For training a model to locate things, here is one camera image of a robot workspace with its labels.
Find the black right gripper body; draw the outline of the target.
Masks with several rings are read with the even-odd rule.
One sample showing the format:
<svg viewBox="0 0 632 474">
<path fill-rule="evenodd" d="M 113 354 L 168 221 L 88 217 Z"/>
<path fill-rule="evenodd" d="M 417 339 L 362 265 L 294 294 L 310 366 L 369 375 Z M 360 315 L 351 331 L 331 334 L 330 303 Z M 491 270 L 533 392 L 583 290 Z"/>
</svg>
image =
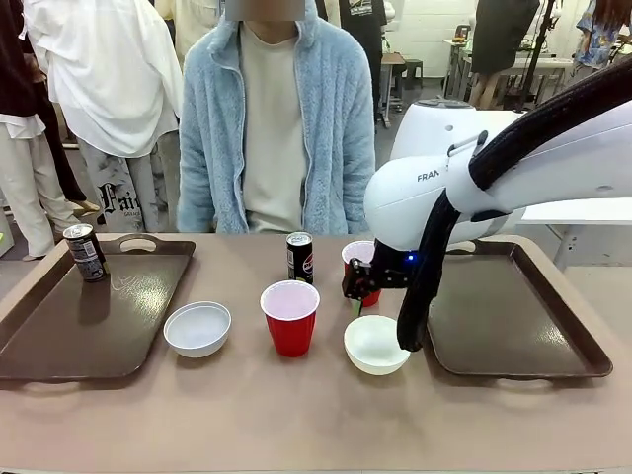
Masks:
<svg viewBox="0 0 632 474">
<path fill-rule="evenodd" d="M 406 288 L 412 278 L 412 252 L 374 253 L 368 277 L 371 290 Z"/>
</svg>

